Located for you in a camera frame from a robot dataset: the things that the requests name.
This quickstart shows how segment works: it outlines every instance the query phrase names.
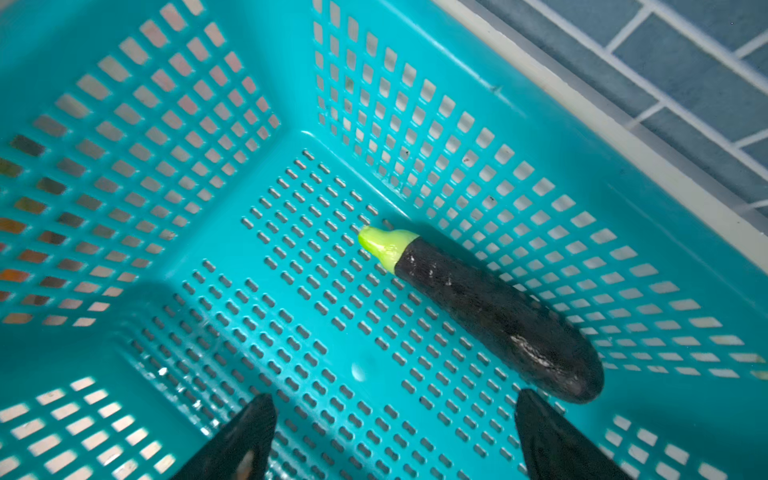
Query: white edge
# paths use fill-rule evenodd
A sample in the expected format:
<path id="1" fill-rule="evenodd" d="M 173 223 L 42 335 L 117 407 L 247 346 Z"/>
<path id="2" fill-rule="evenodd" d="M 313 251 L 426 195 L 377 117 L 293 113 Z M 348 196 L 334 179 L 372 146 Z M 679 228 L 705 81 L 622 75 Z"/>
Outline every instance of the white edge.
<path id="1" fill-rule="evenodd" d="M 763 215 L 474 0 L 432 1 L 768 274 Z"/>

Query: blue tile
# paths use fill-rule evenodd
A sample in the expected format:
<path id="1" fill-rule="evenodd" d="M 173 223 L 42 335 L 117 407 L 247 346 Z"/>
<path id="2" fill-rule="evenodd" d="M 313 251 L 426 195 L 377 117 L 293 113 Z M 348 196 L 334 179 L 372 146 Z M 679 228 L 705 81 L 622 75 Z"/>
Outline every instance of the blue tile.
<path id="1" fill-rule="evenodd" d="M 768 98 L 656 16 L 616 56 L 732 141 L 768 127 Z"/>
<path id="2" fill-rule="evenodd" d="M 601 45 L 607 45 L 640 10 L 635 0 L 544 1 Z"/>
<path id="3" fill-rule="evenodd" d="M 643 125 L 747 203 L 768 199 L 768 182 L 668 109 Z"/>
<path id="4" fill-rule="evenodd" d="M 768 76 L 768 45 L 763 45 L 757 50 L 747 55 L 744 60 L 748 61 L 754 68 L 763 75 Z"/>
<path id="5" fill-rule="evenodd" d="M 656 103 L 643 89 L 522 0 L 479 3 L 629 115 L 637 116 Z"/>
<path id="6" fill-rule="evenodd" d="M 764 167 L 768 168 L 768 138 L 742 148 L 752 158 L 759 161 Z"/>
<path id="7" fill-rule="evenodd" d="M 768 25 L 766 0 L 665 0 L 693 24 L 731 50 Z"/>

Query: basket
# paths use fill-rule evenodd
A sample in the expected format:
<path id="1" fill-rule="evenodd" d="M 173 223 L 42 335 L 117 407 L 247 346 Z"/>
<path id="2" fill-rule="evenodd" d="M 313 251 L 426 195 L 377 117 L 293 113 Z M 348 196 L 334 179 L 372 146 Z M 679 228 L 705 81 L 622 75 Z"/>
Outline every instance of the basket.
<path id="1" fill-rule="evenodd" d="M 578 326 L 548 399 L 633 478 L 765 472 L 765 275 L 432 3 L 0 15 L 0 477 L 168 478 L 270 392 L 271 478 L 524 478 L 525 382 L 367 224 Z"/>

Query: perforated plastic surface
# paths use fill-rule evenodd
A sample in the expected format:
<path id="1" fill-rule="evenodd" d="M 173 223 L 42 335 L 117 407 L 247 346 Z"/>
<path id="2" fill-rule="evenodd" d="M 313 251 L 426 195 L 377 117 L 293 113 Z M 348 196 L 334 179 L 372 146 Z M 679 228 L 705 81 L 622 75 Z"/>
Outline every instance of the perforated plastic surface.
<path id="1" fill-rule="evenodd" d="M 271 392 L 270 475 L 522 477 L 525 384 L 365 224 L 577 324 L 631 476 L 764 470 L 765 277 L 437 8 L 128 3 L 3 14 L 0 476 L 164 478 Z"/>

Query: tiled wall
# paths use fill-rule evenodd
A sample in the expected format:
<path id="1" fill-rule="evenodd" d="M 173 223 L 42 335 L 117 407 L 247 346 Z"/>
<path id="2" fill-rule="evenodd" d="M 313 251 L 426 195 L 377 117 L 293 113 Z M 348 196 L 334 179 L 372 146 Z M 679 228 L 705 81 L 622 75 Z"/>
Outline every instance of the tiled wall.
<path id="1" fill-rule="evenodd" d="M 478 0 L 768 216 L 768 0 Z"/>

